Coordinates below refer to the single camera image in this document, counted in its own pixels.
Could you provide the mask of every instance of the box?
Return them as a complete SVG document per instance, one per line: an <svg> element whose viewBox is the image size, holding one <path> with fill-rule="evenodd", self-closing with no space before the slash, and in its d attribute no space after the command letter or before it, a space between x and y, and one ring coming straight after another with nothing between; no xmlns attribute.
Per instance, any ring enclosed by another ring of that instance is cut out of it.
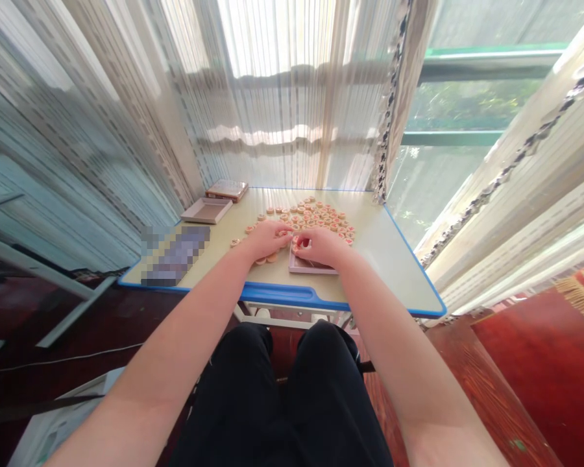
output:
<svg viewBox="0 0 584 467"><path fill-rule="evenodd" d="M200 198L180 216L186 222L218 224L232 207L231 200Z"/></svg>
<svg viewBox="0 0 584 467"><path fill-rule="evenodd" d="M206 190L206 197L228 199L234 203L237 203L247 192L247 188L249 188L249 185L247 185L245 182L235 182L233 180L220 179Z"/></svg>
<svg viewBox="0 0 584 467"><path fill-rule="evenodd" d="M290 247L290 258L287 269L289 272L296 272L299 274L337 274L337 271L331 266L323 265L316 261L300 259L292 253L292 247Z"/></svg>

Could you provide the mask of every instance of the cable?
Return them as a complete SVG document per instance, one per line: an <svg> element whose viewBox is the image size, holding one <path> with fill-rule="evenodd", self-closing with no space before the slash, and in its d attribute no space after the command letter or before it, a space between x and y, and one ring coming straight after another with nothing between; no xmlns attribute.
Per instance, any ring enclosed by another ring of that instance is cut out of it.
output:
<svg viewBox="0 0 584 467"><path fill-rule="evenodd" d="M69 361L69 360L80 360L80 359L85 359L85 358L89 358L89 357L96 357L97 355L102 355L104 353L120 352L121 350L128 350L128 349L131 349L134 347L140 347L143 344L145 344L145 343L142 342L140 344L133 344L133 345L127 346L127 347L103 350L103 351L97 352L97 353L90 353L89 355L80 355L78 357L69 357L69 358L61 359L61 360L50 360L47 362L27 363L25 365L11 366L10 368L0 368L0 373L7 372L7 371L13 371L13 370L19 370L20 368L26 368L27 366L51 365L53 363L60 363L60 362Z"/></svg>

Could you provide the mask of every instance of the open box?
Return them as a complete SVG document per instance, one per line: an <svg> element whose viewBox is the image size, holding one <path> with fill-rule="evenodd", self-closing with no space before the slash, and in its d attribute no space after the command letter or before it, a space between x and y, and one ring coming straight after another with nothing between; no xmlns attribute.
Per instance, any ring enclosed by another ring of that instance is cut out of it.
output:
<svg viewBox="0 0 584 467"><path fill-rule="evenodd" d="M232 207L231 200L200 198L180 216L186 222L200 224L218 224L225 213Z"/></svg>
<svg viewBox="0 0 584 467"><path fill-rule="evenodd" d="M337 271L331 266L299 258L292 253L292 248L290 248L290 258L287 269L289 272L296 272L299 274L337 274Z"/></svg>

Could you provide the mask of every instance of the leg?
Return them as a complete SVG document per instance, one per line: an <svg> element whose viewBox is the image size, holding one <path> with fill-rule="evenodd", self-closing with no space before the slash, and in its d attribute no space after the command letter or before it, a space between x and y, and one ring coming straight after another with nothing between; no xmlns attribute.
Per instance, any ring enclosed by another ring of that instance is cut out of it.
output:
<svg viewBox="0 0 584 467"><path fill-rule="evenodd" d="M272 350L270 332L258 324L223 337L197 385L172 467L251 464L263 445L276 445L283 418Z"/></svg>
<svg viewBox="0 0 584 467"><path fill-rule="evenodd" d="M298 344L288 378L288 418L308 465L393 466L346 332L316 323Z"/></svg>

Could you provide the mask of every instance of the sheer curtain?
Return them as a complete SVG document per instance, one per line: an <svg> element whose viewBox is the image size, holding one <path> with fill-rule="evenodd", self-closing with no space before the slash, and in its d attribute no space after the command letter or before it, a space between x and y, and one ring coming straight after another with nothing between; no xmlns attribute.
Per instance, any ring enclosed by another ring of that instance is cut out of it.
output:
<svg viewBox="0 0 584 467"><path fill-rule="evenodd" d="M584 255L584 27L541 88L468 178L416 248L424 257L447 237L427 268L448 311L488 306L581 261ZM577 95L534 155L509 177L519 148ZM500 187L464 227L472 200L497 180ZM448 228L454 226L450 235Z"/></svg>
<svg viewBox="0 0 584 467"><path fill-rule="evenodd" d="M366 189L399 5L0 0L0 236L112 270L218 178Z"/></svg>

